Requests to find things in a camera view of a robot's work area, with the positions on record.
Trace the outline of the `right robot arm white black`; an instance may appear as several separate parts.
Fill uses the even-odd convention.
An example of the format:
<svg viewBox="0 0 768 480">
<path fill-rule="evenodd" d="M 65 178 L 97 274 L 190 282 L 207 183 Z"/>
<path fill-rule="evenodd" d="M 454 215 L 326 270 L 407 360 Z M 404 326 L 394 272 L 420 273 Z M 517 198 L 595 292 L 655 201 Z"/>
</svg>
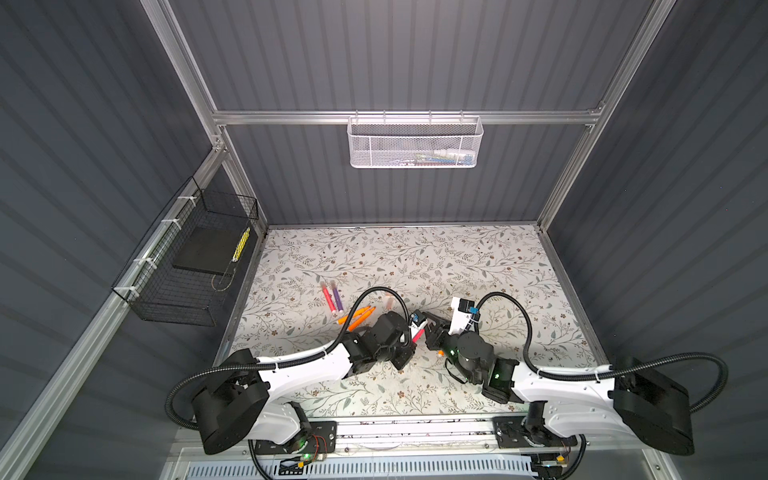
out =
<svg viewBox="0 0 768 480">
<path fill-rule="evenodd" d="M 694 453 L 687 390 L 653 370 L 612 377 L 610 366 L 578 379 L 572 369 L 549 379 L 525 364 L 498 356 L 477 332 L 460 332 L 450 321 L 417 311 L 411 319 L 426 346 L 441 351 L 450 375 L 478 385 L 484 397 L 499 403 L 527 404 L 522 430 L 535 445 L 571 441 L 579 435 L 635 438 L 669 454 Z"/>
</svg>

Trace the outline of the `orange marker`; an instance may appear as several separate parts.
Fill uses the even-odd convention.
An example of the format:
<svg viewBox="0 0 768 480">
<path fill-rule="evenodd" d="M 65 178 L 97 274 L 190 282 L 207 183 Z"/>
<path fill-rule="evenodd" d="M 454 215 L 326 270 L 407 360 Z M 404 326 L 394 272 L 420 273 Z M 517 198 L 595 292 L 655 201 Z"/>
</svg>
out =
<svg viewBox="0 0 768 480">
<path fill-rule="evenodd" d="M 351 314 L 351 315 L 347 315 L 347 316 L 344 316 L 344 317 L 342 317 L 342 318 L 339 318 L 339 319 L 337 320 L 337 324 L 339 324 L 339 325 L 343 324 L 344 322 L 346 322 L 346 320 L 347 320 L 347 318 L 348 318 L 348 317 L 351 317 L 352 319 L 358 318 L 358 317 L 362 316 L 363 314 L 365 314 L 365 313 L 366 313 L 368 310 L 370 310 L 370 308 L 371 308 L 370 306 L 368 306 L 368 307 L 364 307 L 364 308 L 361 308 L 361 309 L 358 309 L 358 310 L 356 310 L 356 311 L 355 311 L 353 314 Z"/>
<path fill-rule="evenodd" d="M 360 315 L 355 316 L 353 321 L 348 326 L 348 331 L 354 331 L 356 328 L 362 325 L 362 323 L 367 320 L 374 312 L 376 308 L 375 307 L 368 307 L 365 311 L 363 311 Z"/>
</svg>

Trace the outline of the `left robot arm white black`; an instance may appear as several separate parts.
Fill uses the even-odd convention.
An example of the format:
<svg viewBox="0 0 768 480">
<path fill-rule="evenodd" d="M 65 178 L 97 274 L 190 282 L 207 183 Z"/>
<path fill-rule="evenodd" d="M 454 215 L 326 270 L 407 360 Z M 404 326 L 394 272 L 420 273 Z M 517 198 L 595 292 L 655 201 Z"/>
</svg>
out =
<svg viewBox="0 0 768 480">
<path fill-rule="evenodd" d="M 389 311 L 369 327 L 344 333 L 332 352 L 320 348 L 317 359 L 274 370 L 246 370 L 246 365 L 260 362 L 247 349 L 235 352 L 222 371 L 206 376 L 192 397 L 204 452 L 219 454 L 243 440 L 266 440 L 290 451 L 302 448 L 311 425 L 290 398 L 318 383 L 364 374 L 377 364 L 403 369 L 426 323 L 418 313 L 404 318 Z"/>
</svg>

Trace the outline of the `purple marker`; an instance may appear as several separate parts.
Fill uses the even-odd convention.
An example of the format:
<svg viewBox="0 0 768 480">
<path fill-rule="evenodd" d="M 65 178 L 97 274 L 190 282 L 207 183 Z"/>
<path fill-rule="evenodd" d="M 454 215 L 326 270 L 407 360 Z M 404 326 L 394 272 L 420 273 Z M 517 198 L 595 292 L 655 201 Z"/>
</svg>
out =
<svg viewBox="0 0 768 480">
<path fill-rule="evenodd" d="M 331 286 L 331 291 L 332 291 L 332 294 L 333 294 L 333 301 L 334 301 L 334 304 L 335 304 L 335 307 L 336 307 L 336 311 L 339 314 L 341 314 L 341 313 L 344 312 L 344 306 L 343 306 L 343 303 L 342 303 L 342 300 L 341 300 L 341 295 L 340 295 L 340 291 L 338 289 L 338 285 L 337 285 L 337 283 L 335 281 L 332 281 L 330 283 L 330 286 Z"/>
</svg>

